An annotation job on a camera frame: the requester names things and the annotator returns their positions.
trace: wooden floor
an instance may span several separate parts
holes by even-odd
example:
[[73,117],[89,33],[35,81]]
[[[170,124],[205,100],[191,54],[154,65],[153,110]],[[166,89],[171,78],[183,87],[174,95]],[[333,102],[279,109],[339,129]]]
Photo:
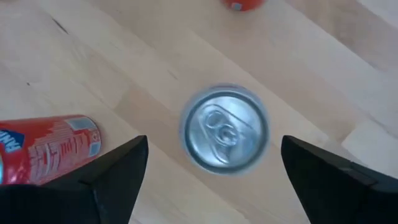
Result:
[[[150,141],[131,223],[308,223],[280,158],[285,134],[398,177],[398,1],[0,1],[0,119],[82,113],[104,152]],[[220,177],[178,141],[188,99],[216,83],[257,93],[272,144]]]

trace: can lid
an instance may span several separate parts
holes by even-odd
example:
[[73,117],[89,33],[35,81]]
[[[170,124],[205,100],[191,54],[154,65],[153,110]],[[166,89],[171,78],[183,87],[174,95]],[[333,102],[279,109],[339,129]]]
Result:
[[202,93],[187,108],[182,137],[202,168],[217,174],[246,170],[269,142],[261,101],[240,86],[219,86]]

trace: red soda can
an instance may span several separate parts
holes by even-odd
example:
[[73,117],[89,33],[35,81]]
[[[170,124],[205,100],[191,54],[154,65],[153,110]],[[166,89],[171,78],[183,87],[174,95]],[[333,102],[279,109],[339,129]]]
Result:
[[236,11],[247,11],[262,5],[266,0],[223,0],[228,7]]
[[0,121],[0,185],[47,183],[100,149],[100,131],[83,115]]

